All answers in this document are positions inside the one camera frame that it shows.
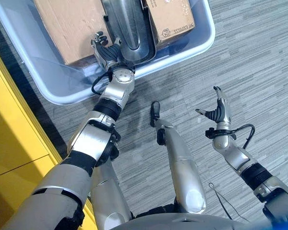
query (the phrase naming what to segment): cardboard box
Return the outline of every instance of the cardboard box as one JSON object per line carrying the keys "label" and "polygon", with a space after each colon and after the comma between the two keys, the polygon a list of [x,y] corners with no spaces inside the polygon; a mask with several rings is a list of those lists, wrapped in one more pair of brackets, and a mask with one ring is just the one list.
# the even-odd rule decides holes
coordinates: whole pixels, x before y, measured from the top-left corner
{"label": "cardboard box", "polygon": [[108,35],[100,0],[34,0],[52,41],[66,65],[91,64],[91,39],[95,32]]}
{"label": "cardboard box", "polygon": [[143,2],[151,14],[157,49],[167,46],[195,27],[188,0],[143,0]]}

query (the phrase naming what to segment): robot forearm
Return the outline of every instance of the robot forearm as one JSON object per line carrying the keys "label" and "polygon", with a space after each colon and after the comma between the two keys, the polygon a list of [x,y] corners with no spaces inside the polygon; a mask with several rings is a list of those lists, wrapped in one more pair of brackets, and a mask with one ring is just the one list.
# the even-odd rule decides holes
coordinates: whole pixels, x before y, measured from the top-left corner
{"label": "robot forearm", "polygon": [[[254,133],[253,125],[247,124],[234,131],[230,130],[229,102],[219,87],[214,87],[214,89],[218,96],[217,109],[210,112],[196,110],[217,123],[216,130],[210,128],[206,131],[206,136],[213,139],[213,148],[222,154],[230,167],[253,190],[254,195],[261,202],[265,202],[264,214],[273,220],[287,221],[288,187],[245,150]],[[241,148],[236,144],[235,133],[245,127],[252,127],[252,131],[246,144]]]}

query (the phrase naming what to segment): black wire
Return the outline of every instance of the black wire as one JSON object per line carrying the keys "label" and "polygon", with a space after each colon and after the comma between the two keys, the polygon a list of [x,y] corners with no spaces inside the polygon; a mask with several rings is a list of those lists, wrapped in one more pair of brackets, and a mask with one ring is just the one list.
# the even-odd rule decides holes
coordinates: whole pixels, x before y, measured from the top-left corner
{"label": "black wire", "polygon": [[98,95],[101,95],[101,92],[95,91],[94,87],[97,85],[97,83],[98,83],[101,79],[103,79],[103,78],[106,77],[106,76],[109,78],[109,73],[108,73],[108,72],[104,73],[103,75],[101,75],[101,76],[99,76],[98,78],[95,79],[95,81],[94,81],[93,84],[92,84],[92,92],[93,92],[93,93],[98,94]]}
{"label": "black wire", "polygon": [[229,133],[218,133],[218,134],[215,135],[215,137],[232,135],[232,134],[235,134],[235,133],[237,133],[237,132],[239,132],[239,131],[241,131],[241,130],[243,130],[243,129],[245,129],[245,128],[248,128],[248,127],[251,127],[252,129],[251,129],[251,131],[250,131],[249,137],[246,138],[246,142],[245,142],[244,145],[243,145],[243,148],[246,149],[246,147],[248,146],[250,140],[252,139],[252,137],[253,137],[254,134],[255,134],[255,126],[252,125],[252,124],[243,125],[243,126],[237,128],[237,129],[231,130]]}
{"label": "black wire", "polygon": [[223,197],[222,194],[220,194],[220,193],[215,189],[215,185],[214,185],[212,182],[209,182],[208,185],[209,185],[209,187],[210,187],[211,189],[213,189],[214,192],[216,193],[216,196],[217,196],[217,198],[218,198],[218,200],[219,200],[222,208],[223,208],[224,211],[226,212],[226,215],[228,216],[229,219],[232,219],[232,217],[231,217],[230,214],[227,212],[227,210],[226,210],[226,208],[224,207],[224,205],[223,205],[220,197],[222,197],[222,198],[235,210],[235,212],[238,214],[239,217],[241,217],[242,219],[246,220],[247,222],[250,222],[248,219],[246,219],[246,218],[244,218],[243,216],[241,216],[241,215],[239,214],[239,212],[233,207],[233,205],[232,205],[231,203],[229,203],[229,201],[226,200],[225,197]]}

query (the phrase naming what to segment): yellow wall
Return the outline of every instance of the yellow wall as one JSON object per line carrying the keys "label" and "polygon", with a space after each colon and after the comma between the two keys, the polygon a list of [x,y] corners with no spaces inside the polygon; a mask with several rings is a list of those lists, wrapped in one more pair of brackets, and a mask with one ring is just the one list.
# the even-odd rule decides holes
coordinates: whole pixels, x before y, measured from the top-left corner
{"label": "yellow wall", "polygon": [[[61,158],[0,58],[0,227]],[[95,230],[89,201],[80,229]]]}

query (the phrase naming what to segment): light blue plastic tub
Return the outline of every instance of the light blue plastic tub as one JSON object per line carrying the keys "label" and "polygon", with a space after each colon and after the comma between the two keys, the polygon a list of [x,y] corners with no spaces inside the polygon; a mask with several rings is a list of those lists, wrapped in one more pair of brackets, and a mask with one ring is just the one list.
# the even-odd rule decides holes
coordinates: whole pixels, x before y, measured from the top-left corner
{"label": "light blue plastic tub", "polygon": [[[190,0],[190,5],[196,28],[138,67],[136,79],[194,57],[212,45],[216,33],[208,1]],[[93,95],[91,84],[102,69],[97,63],[84,69],[64,65],[32,0],[0,0],[0,21],[47,100],[72,104]]]}

